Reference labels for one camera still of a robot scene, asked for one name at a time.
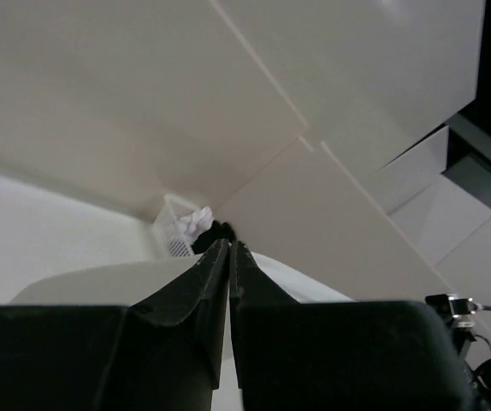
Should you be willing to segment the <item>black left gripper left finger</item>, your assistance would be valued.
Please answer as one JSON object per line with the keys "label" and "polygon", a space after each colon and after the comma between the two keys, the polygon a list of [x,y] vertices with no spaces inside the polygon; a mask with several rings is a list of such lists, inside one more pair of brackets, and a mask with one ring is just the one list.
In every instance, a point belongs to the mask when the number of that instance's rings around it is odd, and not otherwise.
{"label": "black left gripper left finger", "polygon": [[227,241],[130,306],[0,306],[0,410],[207,410],[220,381]]}

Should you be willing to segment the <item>white tank top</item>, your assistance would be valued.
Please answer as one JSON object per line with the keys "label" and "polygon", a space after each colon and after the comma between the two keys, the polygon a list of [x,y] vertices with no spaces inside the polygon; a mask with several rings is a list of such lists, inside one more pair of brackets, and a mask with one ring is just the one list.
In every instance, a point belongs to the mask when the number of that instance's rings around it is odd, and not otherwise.
{"label": "white tank top", "polygon": [[330,324],[349,298],[243,245],[202,256],[63,273],[0,311],[0,408],[208,410],[226,373],[248,410],[339,410],[359,403]]}

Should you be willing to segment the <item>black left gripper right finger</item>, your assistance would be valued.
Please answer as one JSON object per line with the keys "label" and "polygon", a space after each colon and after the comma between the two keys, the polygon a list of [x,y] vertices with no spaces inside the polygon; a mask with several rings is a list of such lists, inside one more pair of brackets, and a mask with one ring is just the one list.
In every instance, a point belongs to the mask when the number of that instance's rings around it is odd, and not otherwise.
{"label": "black left gripper right finger", "polygon": [[469,410],[449,333],[417,301],[300,303],[232,245],[234,360],[247,410]]}

